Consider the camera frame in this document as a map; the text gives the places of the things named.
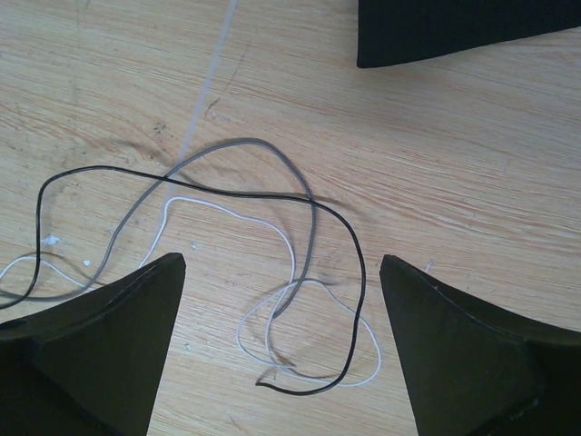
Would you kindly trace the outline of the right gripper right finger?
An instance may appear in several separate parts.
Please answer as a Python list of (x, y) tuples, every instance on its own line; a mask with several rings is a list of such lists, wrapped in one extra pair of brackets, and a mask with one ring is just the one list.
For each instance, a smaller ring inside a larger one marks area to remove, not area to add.
[(379, 276), (420, 435), (579, 434), (579, 332), (502, 309), (394, 255)]

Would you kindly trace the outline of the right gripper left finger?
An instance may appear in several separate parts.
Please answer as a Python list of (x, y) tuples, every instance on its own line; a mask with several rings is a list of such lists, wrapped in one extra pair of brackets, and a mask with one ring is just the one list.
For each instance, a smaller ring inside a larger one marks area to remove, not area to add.
[(144, 435), (182, 297), (168, 253), (71, 301), (1, 325), (4, 435)]

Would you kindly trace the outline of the clear zip tie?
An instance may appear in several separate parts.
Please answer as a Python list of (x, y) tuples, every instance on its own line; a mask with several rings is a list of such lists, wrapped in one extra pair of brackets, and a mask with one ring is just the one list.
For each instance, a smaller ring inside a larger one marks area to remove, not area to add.
[(200, 92), (198, 94), (198, 98), (193, 106), (192, 115), (190, 117), (190, 121), (188, 123), (188, 127), (187, 127), (187, 130), (186, 130), (185, 135), (183, 137), (182, 145), (180, 147), (180, 150), (179, 150), (179, 153), (178, 153), (178, 156), (176, 159), (176, 163), (178, 163), (178, 164), (180, 164), (185, 159), (185, 155), (186, 155), (186, 153), (187, 153), (187, 151), (192, 143), (192, 138), (194, 137), (196, 125), (198, 123), (200, 116), (202, 115), (203, 105), (204, 105), (206, 97), (210, 91), (212, 79), (216, 73), (218, 64), (220, 62), (222, 49), (225, 46), (226, 39), (227, 39), (228, 33), (230, 31), (230, 28), (231, 28), (231, 22), (232, 22), (234, 15), (235, 15), (235, 11), (236, 11), (238, 3), (239, 3), (238, 0), (230, 0), (229, 1), (228, 8), (226, 10), (226, 13), (225, 13), (223, 21), (222, 21), (222, 27), (221, 27), (221, 31), (219, 33), (218, 40), (217, 40), (216, 45), (214, 46), (214, 48), (212, 50), (212, 56), (211, 56), (211, 60), (210, 60), (209, 66), (208, 66), (208, 70), (207, 70), (206, 75), (202, 81), (202, 86), (201, 86)]

